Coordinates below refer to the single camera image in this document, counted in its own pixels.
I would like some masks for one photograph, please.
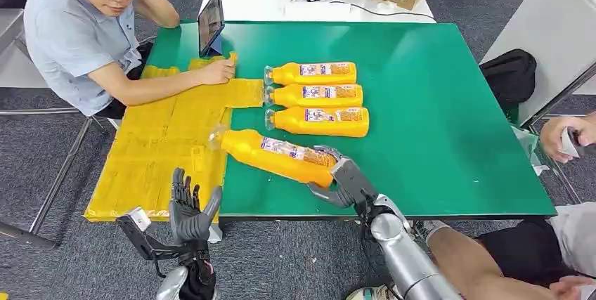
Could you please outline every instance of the person's hand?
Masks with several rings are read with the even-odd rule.
[[[233,60],[217,60],[199,70],[191,70],[199,84],[225,84],[234,77],[236,65]]]
[[[596,142],[596,125],[579,117],[563,116],[551,119],[540,131],[540,141],[546,154],[561,163],[567,163],[573,159],[571,155],[561,152],[563,149],[561,135],[566,127],[579,131],[578,140],[584,147]]]
[[[594,283],[593,279],[587,277],[568,275],[550,284],[548,288],[555,293],[558,300],[580,300],[581,290],[579,286]]]

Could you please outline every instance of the bottle label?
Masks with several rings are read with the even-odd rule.
[[[346,84],[341,86],[304,86],[302,98],[355,98],[356,86]]]
[[[338,109],[335,115],[337,121],[362,121],[364,119],[362,108]]]
[[[304,120],[308,122],[342,122],[362,121],[361,108],[344,108],[335,110],[335,114],[329,114],[323,109],[305,109]]]
[[[325,167],[332,167],[335,164],[332,157],[324,152],[301,147],[289,142],[279,141],[274,138],[263,137],[261,149],[276,154],[287,155],[301,161],[323,165]]]
[[[306,109],[304,111],[304,121],[308,122],[333,122],[335,116],[326,113],[322,109]]]
[[[348,63],[306,63],[300,65],[300,75],[310,77],[314,75],[341,75],[348,74]]]

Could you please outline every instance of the chair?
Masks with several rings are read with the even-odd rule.
[[[27,47],[23,41],[23,23],[22,23],[22,10],[21,9],[0,9],[0,53],[11,46],[18,48],[25,56],[29,58]],[[63,114],[81,114],[81,112],[73,107],[67,108],[49,108],[49,109],[31,109],[31,110],[0,110],[0,117],[3,116],[16,116],[16,115],[63,115]],[[91,125],[97,127],[97,129],[104,133],[105,129],[99,123],[95,117],[86,117],[85,121],[74,143],[70,147],[68,155],[66,156],[62,167],[56,175],[56,179],[52,183],[44,203],[41,205],[41,209],[37,212],[35,220],[31,224],[29,230],[23,230],[21,228],[12,226],[10,224],[0,221],[0,234],[7,235],[17,240],[22,240],[26,243],[35,244],[40,247],[54,248],[58,245],[57,242],[49,240],[45,237],[38,235],[39,229],[43,224],[50,207],[60,190],[60,186],[64,181],[64,177],[75,159],[77,152],[81,146],[81,143],[89,130]]]

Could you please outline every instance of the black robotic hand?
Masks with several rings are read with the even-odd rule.
[[[184,177],[184,169],[176,168],[171,184],[169,222],[174,242],[184,244],[209,239],[209,227],[221,204],[221,186],[215,187],[205,209],[199,209],[199,185],[190,192],[190,176]]]
[[[153,260],[158,276],[164,278],[157,300],[212,300],[216,298],[215,272],[209,260],[209,227],[221,204],[221,186],[215,187],[207,206],[200,211],[199,186],[190,192],[190,177],[176,168],[169,202],[170,225],[175,245],[165,245],[149,235],[151,224],[137,207],[116,219],[138,253]],[[178,259],[179,266],[163,275],[159,260]]]

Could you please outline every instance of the yellow bottle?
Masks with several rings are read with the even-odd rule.
[[[328,86],[303,86],[290,84],[265,89],[266,105],[284,107],[362,107],[362,86],[358,84],[332,84]]]
[[[362,107],[291,107],[265,111],[265,127],[289,133],[364,137],[368,132],[368,110]]]
[[[295,181],[314,182],[324,188],[333,182],[335,158],[321,151],[263,137],[252,129],[216,129],[209,142],[219,144],[239,162]]]
[[[265,67],[265,84],[355,84],[354,63],[287,63]]]

